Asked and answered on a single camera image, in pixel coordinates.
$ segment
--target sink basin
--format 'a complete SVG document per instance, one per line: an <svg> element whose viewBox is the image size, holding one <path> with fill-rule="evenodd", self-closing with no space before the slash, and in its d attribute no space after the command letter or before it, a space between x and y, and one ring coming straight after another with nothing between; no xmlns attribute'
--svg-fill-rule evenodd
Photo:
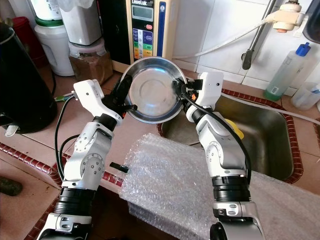
<svg viewBox="0 0 320 240"><path fill-rule="evenodd" d="M236 123L244 133L242 142L250 155L252 170L282 181L292 175L293 156L287 122L282 114L223 96L214 111ZM165 138L201 147L196 125L187 120L183 111L163 123L161 130Z"/></svg>

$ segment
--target green lid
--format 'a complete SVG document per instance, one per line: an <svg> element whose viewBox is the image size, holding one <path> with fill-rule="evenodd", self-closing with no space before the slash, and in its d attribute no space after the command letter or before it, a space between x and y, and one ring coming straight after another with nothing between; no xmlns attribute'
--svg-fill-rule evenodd
<svg viewBox="0 0 320 240"><path fill-rule="evenodd" d="M35 16L35 23L38 24L39 26L43 26L43 27L57 27L57 26L61 26L64 24L64 22L62 20L42 20L40 18L38 18L37 16Z"/></svg>

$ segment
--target machine display screen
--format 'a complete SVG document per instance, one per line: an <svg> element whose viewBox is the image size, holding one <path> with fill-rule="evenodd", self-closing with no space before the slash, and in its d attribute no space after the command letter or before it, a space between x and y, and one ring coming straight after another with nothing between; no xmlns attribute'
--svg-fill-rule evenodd
<svg viewBox="0 0 320 240"><path fill-rule="evenodd" d="M150 7L144 6L132 6L132 18L153 22L154 10Z"/></svg>

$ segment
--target black cable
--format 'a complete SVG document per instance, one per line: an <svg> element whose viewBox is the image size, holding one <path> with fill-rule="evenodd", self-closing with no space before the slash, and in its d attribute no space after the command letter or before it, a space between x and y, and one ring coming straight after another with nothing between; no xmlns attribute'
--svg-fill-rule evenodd
<svg viewBox="0 0 320 240"><path fill-rule="evenodd" d="M79 137L79 134L77 135L73 135L71 137L68 137L66 140L64 140L64 142L61 144L61 147L60 147L60 151L59 151L59 163L60 163L60 166L62 168L62 172L64 171L64 164L62 162L62 153L63 153L63 150L64 150L64 147L65 145L72 139L76 139L77 137Z"/></svg>
<svg viewBox="0 0 320 240"><path fill-rule="evenodd" d="M52 81L53 81L53 88L52 88L52 96L55 94L56 92L56 87L57 87L57 82L56 82L56 75L54 73L54 71L51 70L51 76L52 76Z"/></svg>
<svg viewBox="0 0 320 240"><path fill-rule="evenodd" d="M241 141L240 137L235 133L235 131L225 122L223 121L220 117L218 117L217 115L215 115L213 112L206 110L205 108L203 108L202 106L196 104L194 101L192 101L189 96L187 95L186 92L186 86L182 85L181 86L181 92L182 92L182 96L193 106L195 106L197 109L201 110L202 112L204 112L205 114L208 114L209 116L211 116L212 118L214 118L217 122L219 122L222 126L224 126L230 133L231 135L235 138L236 142L239 144L241 150L243 151L244 157L245 157L245 165L246 165L246 169L247 169L247 181L248 181L248 185L250 184L251 181L251 160L250 160L250 156L248 154L248 151L246 149L246 147L244 146L243 142Z"/></svg>
<svg viewBox="0 0 320 240"><path fill-rule="evenodd" d="M63 166L62 166L62 163L60 163L59 161L59 153L58 153L58 130L59 130L59 126L60 126L60 123L61 123L61 120L62 120L62 116L64 115L64 112L66 110L66 106L67 104L70 102L71 99L73 99L74 96L71 96L70 98L68 98L63 107L62 107L62 110L60 112L60 116L59 116L59 119L58 119L58 122L56 124L56 127L55 127L55 133L54 133L54 151L55 151L55 158L56 158L56 166L58 168L58 173L59 173L59 176L61 178L61 180L63 181L64 178L65 178L65 175L64 175L64 170L63 170Z"/></svg>

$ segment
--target bubble wrap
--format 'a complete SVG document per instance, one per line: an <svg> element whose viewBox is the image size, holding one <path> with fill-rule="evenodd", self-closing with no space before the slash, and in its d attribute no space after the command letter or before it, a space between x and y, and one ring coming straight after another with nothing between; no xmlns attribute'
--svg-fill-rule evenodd
<svg viewBox="0 0 320 240"><path fill-rule="evenodd" d="M147 134L125 164L119 196L132 215L181 240L210 239L217 219L203 150ZM257 172L250 192L267 240L320 239L319 196Z"/></svg>

